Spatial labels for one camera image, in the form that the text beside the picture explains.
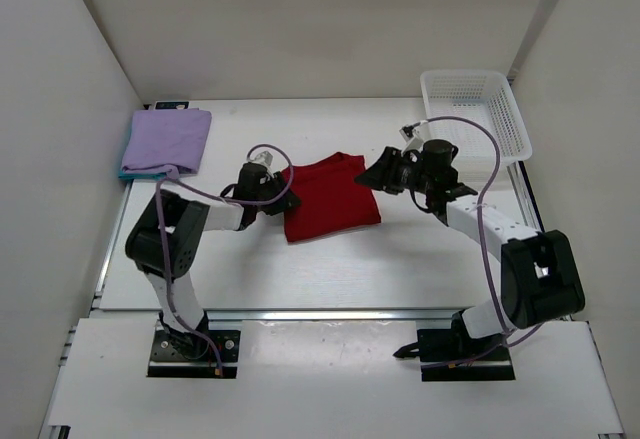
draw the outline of white enclosure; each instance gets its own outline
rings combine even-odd
[[[274,337],[290,338],[288,347],[298,347],[293,340],[299,337],[296,334],[304,331],[316,337],[317,328],[325,326],[302,324],[298,332],[295,327],[277,326],[279,332],[267,334],[260,329],[263,326],[247,321],[246,343],[256,347],[241,356],[247,375],[244,382],[223,387],[235,395],[234,404],[245,407],[248,403],[242,394],[249,394],[247,380],[260,383],[260,394],[281,388],[291,393],[281,396],[282,406],[297,410],[301,421],[310,423],[328,411],[342,411],[342,420],[354,424],[351,432],[371,437],[390,437],[397,432],[384,429],[388,409],[378,394],[388,389],[400,400],[404,391],[398,384],[406,386],[405,391],[416,401],[431,401],[433,406],[429,414],[411,422],[415,402],[401,401],[404,407],[398,417],[409,424],[412,436],[423,430],[412,428],[444,417],[448,404],[456,410],[464,408],[476,422],[462,421],[456,429],[447,428],[445,421],[431,431],[436,437],[464,437],[474,425],[481,424],[477,437],[483,433],[515,437],[521,432],[518,426],[523,426],[530,435],[595,439],[597,434],[620,432],[618,413],[629,437],[640,437],[640,376],[635,373],[635,359],[640,354],[636,332],[640,328],[636,237],[640,216],[634,212],[639,192],[636,165],[640,163],[636,144],[640,137],[639,2],[0,0],[0,437],[37,437],[50,405],[45,422],[73,422],[77,427],[71,437],[109,437],[114,423],[120,427],[136,421],[138,432],[162,436],[175,424],[158,430],[162,421],[153,423],[149,418],[166,418],[173,399],[182,404],[185,398],[193,397],[208,398],[210,404],[217,400],[211,384],[171,380],[148,387],[143,380],[145,341],[150,340],[146,331],[154,317],[149,310],[155,303],[151,290],[145,289],[143,282],[135,282],[140,278],[133,278],[137,271],[124,257],[122,245],[152,184],[136,181],[129,194],[116,179],[132,113],[143,102],[187,98],[202,101],[195,104],[212,110],[214,125],[218,124],[222,135],[210,137],[203,168],[208,169],[207,175],[193,180],[217,192],[220,185],[233,179],[228,176],[237,171],[235,163],[242,161],[245,143],[232,139],[242,134],[242,121],[250,123],[255,132],[243,136],[244,141],[256,142],[259,135],[278,142],[280,137],[287,150],[293,149],[302,161],[312,162],[343,149],[363,153],[371,163],[385,145],[400,144],[395,132],[399,125],[424,118],[419,76],[438,68],[490,69],[516,77],[513,90],[533,146],[533,156],[526,163],[532,191],[544,226],[561,229],[571,238],[588,303],[579,319],[588,320],[589,326],[580,322],[554,324],[516,349],[514,366],[516,371],[520,368],[516,382],[487,387],[439,385],[433,389],[437,389],[437,396],[410,383],[415,371],[389,371],[389,363],[397,363],[388,355],[376,356],[370,364],[371,371],[384,371],[375,376],[358,366],[358,361],[371,360],[371,351],[347,348],[343,355],[346,343],[340,346],[338,340],[328,349],[310,346],[309,350],[320,356],[323,351],[327,354],[318,359],[314,374],[333,367],[337,354],[336,362],[344,359],[345,371],[352,368],[354,387],[362,387],[368,395],[349,396],[345,390],[334,404],[318,396],[312,404],[304,405],[299,398],[305,391],[282,379],[287,374],[280,371],[277,380],[258,376],[265,364],[273,366],[270,361],[279,350],[269,342]],[[292,98],[333,100],[296,102]],[[335,98],[351,99],[341,102]],[[232,99],[243,101],[233,103]],[[304,134],[278,134],[276,130],[291,131],[305,121],[310,124],[305,127],[319,138],[315,143],[302,143],[298,136]],[[354,134],[359,128],[367,132],[356,139],[332,139],[339,131]],[[361,150],[365,143],[369,149]],[[239,155],[232,157],[230,151],[236,145]],[[314,145],[335,149],[325,154]],[[215,175],[223,169],[224,178]],[[528,197],[525,181],[514,177],[517,171],[515,167],[510,170],[513,184],[506,172],[500,176],[499,187],[490,199],[500,210],[518,219],[522,212],[523,220],[535,223],[533,206],[523,199]],[[317,242],[303,245],[306,249],[299,247],[297,252],[285,252],[284,244],[277,242],[280,235],[272,234],[271,242],[265,242],[268,247],[254,258],[254,283],[249,287],[238,284],[239,275],[234,275],[238,270],[225,264],[227,282],[213,287],[206,280],[196,281],[196,289],[200,288],[205,305],[211,308],[224,307],[218,302],[221,297],[234,309],[256,311],[342,307],[344,302],[346,309],[367,309],[372,319],[385,318],[376,315],[384,314],[376,312],[380,308],[441,310],[486,299],[479,264],[479,282],[470,281],[477,260],[472,254],[477,250],[447,235],[450,231],[433,218],[425,217],[416,223],[433,231],[434,236],[408,247],[403,242],[407,237],[419,241],[415,230],[405,234],[405,229],[410,229],[407,224],[414,220],[408,204],[378,199],[385,214],[395,214],[394,220],[400,224],[397,230],[393,224],[383,224],[373,233],[355,233],[352,242],[334,237],[327,240],[331,247],[324,249]],[[110,236],[120,223],[120,235]],[[266,230],[268,236],[274,224],[279,226],[273,221],[260,222],[262,229],[254,233],[259,236]],[[386,246],[389,237],[385,235],[401,239],[396,249]],[[385,236],[387,242],[378,245],[375,257],[366,263],[354,261],[355,255],[349,253],[364,251],[378,236]],[[110,237],[116,244],[113,250]],[[242,240],[252,247],[259,239],[246,235]],[[199,257],[194,267],[204,274],[227,255],[238,256],[230,244],[220,238],[211,240],[207,247],[214,253]],[[441,251],[438,244],[443,244]],[[299,255],[300,263],[300,258],[309,255],[306,270],[301,264],[289,271],[271,266],[274,256],[284,257],[291,251],[293,256]],[[396,252],[406,259],[399,269],[393,263]],[[105,261],[105,254],[111,253],[112,260]],[[429,256],[426,260],[424,254],[439,254],[439,258]],[[343,284],[342,289],[326,288],[322,281],[333,269],[327,273],[317,267],[325,255],[334,264],[342,264],[341,278],[348,278],[349,271],[363,274]],[[107,266],[104,295],[99,287],[94,298]],[[296,282],[300,270],[312,277],[315,289],[307,290],[304,281]],[[424,272],[424,280],[411,275],[418,270]],[[371,276],[371,281],[361,276]],[[287,289],[292,284],[297,289]],[[322,293],[313,295],[314,291]],[[421,294],[427,293],[431,295],[422,301]],[[58,399],[50,403],[60,357],[67,356],[63,354],[67,332],[89,315],[91,304],[98,310],[81,322],[77,345],[72,346],[69,362],[62,368],[68,379],[64,380],[65,374],[60,376]],[[275,319],[282,317],[279,314],[274,312]],[[304,319],[303,313],[296,314]],[[341,320],[350,318],[344,311],[341,314]],[[259,318],[268,319],[268,313]],[[399,331],[393,341],[408,341],[413,339],[416,325],[411,319],[407,321],[392,322],[387,329],[374,322],[347,322],[342,331],[348,334],[361,327],[358,334],[370,334],[372,341],[384,338],[388,331]],[[400,344],[393,341],[393,346]],[[111,377],[107,373],[94,374],[99,369],[95,361],[103,359],[104,369],[100,370],[119,375],[124,381],[122,388],[105,380]],[[550,368],[553,371],[542,372]],[[394,386],[390,386],[391,382],[385,381],[391,377],[400,382],[394,379]],[[301,381],[325,391],[338,390],[341,382],[338,376],[325,381],[313,374]],[[135,394],[131,394],[132,384],[136,384]],[[251,404],[259,405],[260,398],[264,402],[272,397],[260,394]],[[473,403],[467,400],[469,396],[484,402]],[[523,413],[527,401],[518,404],[526,397],[536,411],[533,418]],[[131,407],[123,398],[132,401]],[[137,414],[140,401],[149,405],[143,411],[148,415]],[[278,404],[270,403],[264,410],[252,408],[254,412],[247,413],[243,428],[229,430],[259,435],[260,421],[276,414]],[[345,412],[349,406],[354,407],[351,416]],[[99,407],[105,411],[112,407],[113,416],[96,414]],[[554,413],[556,407],[566,412],[566,421],[554,416],[536,429],[535,418]],[[318,408],[324,409],[315,415]],[[214,414],[223,422],[230,417],[225,410]],[[514,422],[496,425],[488,419],[503,410],[511,412]],[[175,413],[185,411],[178,408]],[[199,405],[194,411],[195,423],[207,420],[208,405]],[[367,414],[375,414],[375,420],[366,423],[363,418]],[[568,426],[572,421],[576,427]],[[300,437],[304,428],[299,425],[295,421],[269,423],[266,432]],[[369,429],[372,425],[379,426],[374,433]],[[49,439],[47,428],[42,430],[42,437]],[[332,431],[329,436],[349,437],[349,431]],[[136,437],[130,428],[118,432],[121,437]],[[316,437],[327,437],[324,432],[314,430]]]

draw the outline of white plastic basket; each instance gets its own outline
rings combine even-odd
[[[500,145],[501,165],[531,157],[531,142],[507,78],[495,71],[435,70],[420,76],[427,118],[459,116],[484,127]],[[460,148],[456,162],[493,163],[495,152],[479,130],[460,122],[429,124],[433,138],[446,139]]]

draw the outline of purple cable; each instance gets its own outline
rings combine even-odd
[[[289,172],[290,172],[289,181],[287,182],[287,185],[284,187],[284,189],[280,191],[280,193],[277,196],[275,196],[273,199],[269,199],[267,201],[241,201],[238,199],[226,199],[220,196],[207,194],[206,192],[200,191],[195,187],[188,186],[187,184],[183,183],[178,179],[172,179],[169,177],[164,177],[160,179],[158,182],[156,182],[155,200],[156,200],[156,211],[158,214],[158,226],[160,228],[160,242],[162,244],[162,256],[164,260],[164,279],[167,283],[167,304],[169,306],[169,310],[171,311],[171,314],[173,314],[173,317],[175,317],[178,324],[180,324],[182,327],[185,328],[185,330],[189,331],[194,336],[197,336],[200,339],[203,339],[207,343],[208,347],[213,351],[213,354],[216,356],[216,364],[217,364],[217,369],[219,371],[220,377],[223,377],[222,359],[220,357],[220,351],[218,351],[218,347],[213,342],[213,339],[211,339],[206,334],[203,334],[200,331],[197,331],[191,326],[189,326],[189,324],[187,324],[184,321],[184,319],[182,319],[182,317],[180,317],[180,315],[177,313],[175,303],[173,302],[173,291],[172,291],[172,282],[171,282],[171,254],[169,252],[169,236],[167,235],[166,222],[164,219],[164,211],[162,210],[162,196],[160,195],[160,190],[162,188],[162,184],[168,181],[168,182],[177,184],[181,187],[184,187],[185,189],[195,194],[206,197],[208,199],[212,199],[214,201],[220,201],[220,202],[225,202],[230,204],[240,204],[240,205],[246,205],[246,206],[267,206],[269,204],[273,204],[274,202],[284,197],[284,195],[287,193],[287,191],[291,187],[291,184],[293,183],[293,172],[294,172],[293,163],[291,162],[291,159],[289,159],[289,156],[287,156],[287,154],[282,149],[276,146],[273,146],[271,144],[258,144],[256,146],[253,146],[247,153],[247,159],[251,156],[251,153],[253,151],[255,151],[260,147],[272,149],[280,153],[282,157],[285,158],[289,166]]]
[[[484,196],[495,181],[498,172],[500,171],[500,146],[498,145],[498,141],[496,141],[495,137],[483,126],[480,124],[476,124],[475,122],[465,119],[464,117],[456,117],[456,116],[439,116],[434,117],[433,119],[427,119],[426,122],[438,122],[438,121],[458,121],[464,122],[465,124],[469,124],[477,129],[480,129],[485,136],[489,138],[491,144],[493,144],[493,149],[496,153],[496,162],[493,166],[493,171],[491,171],[491,175],[487,180],[487,183],[484,185],[480,193],[478,194],[477,206],[478,206],[478,237],[480,240],[480,251],[482,253],[482,264],[484,265],[484,272],[487,276],[487,283],[489,285],[489,292],[491,293],[491,302],[493,302],[493,307],[496,310],[496,314],[498,315],[498,321],[500,321],[500,327],[502,327],[502,332],[504,334],[508,334],[509,328],[507,327],[507,323],[502,316],[502,308],[500,307],[500,300],[498,299],[498,293],[496,292],[496,286],[493,284],[493,275],[491,274],[491,266],[489,265],[489,252],[487,249],[487,238],[484,233],[484,219],[482,215],[482,204],[484,203]]]
[[[533,336],[536,332],[538,332],[543,324],[544,323],[538,324],[533,329],[531,329],[529,332],[527,332],[524,336],[522,336],[520,339],[517,339],[516,341],[513,341],[511,344],[509,344],[507,342],[506,338],[505,338],[504,345],[507,346],[507,347],[513,347],[513,346],[517,346],[518,344],[523,343],[524,341],[529,339],[531,336]]]
[[[489,349],[487,349],[486,351],[475,355],[475,356],[471,356],[471,357],[467,357],[466,359],[456,359],[453,361],[443,361],[443,362],[436,362],[434,364],[422,364],[420,367],[422,369],[435,369],[438,367],[447,367],[447,366],[459,366],[460,364],[467,364],[469,362],[473,362],[473,361],[477,361],[478,359],[482,359],[484,356],[488,356],[489,354],[491,354],[493,351],[495,351],[498,347],[500,347],[502,344],[498,343],[495,344],[493,346],[491,346]]]

